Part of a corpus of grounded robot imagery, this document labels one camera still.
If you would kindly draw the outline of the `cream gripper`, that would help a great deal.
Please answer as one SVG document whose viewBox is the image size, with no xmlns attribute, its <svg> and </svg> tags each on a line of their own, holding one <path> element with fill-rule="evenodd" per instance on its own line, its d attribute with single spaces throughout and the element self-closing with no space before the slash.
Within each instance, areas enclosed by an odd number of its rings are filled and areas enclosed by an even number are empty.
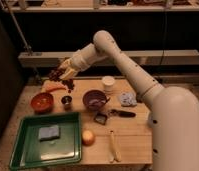
<svg viewBox="0 0 199 171">
<path fill-rule="evenodd" d="M 69 59 L 63 61 L 59 66 L 59 69 L 63 71 L 63 74 L 60 76 L 60 79 L 71 79 L 77 74 L 76 70 L 84 71 L 86 67 L 87 64 L 83 55 L 80 52 L 76 52 Z"/>
</svg>

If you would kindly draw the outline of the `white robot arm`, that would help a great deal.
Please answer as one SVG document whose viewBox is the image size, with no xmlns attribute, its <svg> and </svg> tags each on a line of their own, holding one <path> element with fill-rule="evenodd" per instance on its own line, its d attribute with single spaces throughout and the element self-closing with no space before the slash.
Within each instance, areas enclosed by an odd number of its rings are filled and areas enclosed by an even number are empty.
<svg viewBox="0 0 199 171">
<path fill-rule="evenodd" d="M 165 87 L 128 57 L 104 30 L 93 42 L 63 61 L 63 80 L 110 58 L 152 117 L 153 171 L 199 171 L 199 100 L 189 90 Z"/>
</svg>

